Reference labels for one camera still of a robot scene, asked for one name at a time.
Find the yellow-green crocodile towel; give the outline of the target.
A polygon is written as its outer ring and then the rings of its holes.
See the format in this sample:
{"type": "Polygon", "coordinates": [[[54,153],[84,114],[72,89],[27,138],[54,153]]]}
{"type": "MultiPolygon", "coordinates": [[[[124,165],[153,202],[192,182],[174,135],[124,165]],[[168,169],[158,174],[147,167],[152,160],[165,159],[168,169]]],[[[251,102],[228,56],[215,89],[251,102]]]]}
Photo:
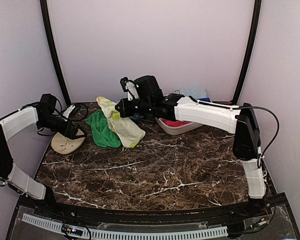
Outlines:
{"type": "Polygon", "coordinates": [[[121,117],[115,109],[116,103],[104,98],[97,97],[97,103],[105,115],[108,128],[120,139],[125,148],[134,148],[145,137],[146,132],[128,117],[121,117]]]}

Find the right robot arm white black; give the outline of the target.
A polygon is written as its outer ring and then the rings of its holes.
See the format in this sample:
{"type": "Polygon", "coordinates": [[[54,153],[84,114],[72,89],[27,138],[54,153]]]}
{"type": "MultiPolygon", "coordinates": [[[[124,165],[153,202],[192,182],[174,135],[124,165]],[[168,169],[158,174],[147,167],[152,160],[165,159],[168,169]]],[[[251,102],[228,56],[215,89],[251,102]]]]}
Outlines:
{"type": "Polygon", "coordinates": [[[233,134],[233,154],[243,164],[249,198],[252,199],[245,205],[245,213],[255,217],[264,209],[262,198],[266,187],[260,163],[260,129],[250,104],[217,104],[176,93],[165,96],[152,75],[134,81],[124,77],[120,84],[128,94],[115,106],[122,118],[138,115],[174,122],[194,122],[233,134]]]}

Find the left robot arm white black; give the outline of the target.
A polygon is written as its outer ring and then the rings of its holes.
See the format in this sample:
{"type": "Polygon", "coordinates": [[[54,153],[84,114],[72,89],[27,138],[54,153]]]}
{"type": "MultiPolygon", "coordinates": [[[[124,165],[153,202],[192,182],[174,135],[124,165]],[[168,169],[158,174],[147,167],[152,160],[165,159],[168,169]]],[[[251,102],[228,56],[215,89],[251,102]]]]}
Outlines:
{"type": "Polygon", "coordinates": [[[50,218],[56,218],[60,214],[60,206],[53,190],[34,180],[14,163],[8,141],[34,125],[38,134],[49,129],[56,137],[60,136],[71,152],[78,149],[87,133],[77,119],[69,118],[76,107],[71,105],[62,111],[56,108],[58,103],[55,96],[46,93],[41,96],[40,101],[26,104],[0,118],[0,187],[9,186],[18,194],[41,204],[41,210],[50,218]]]}

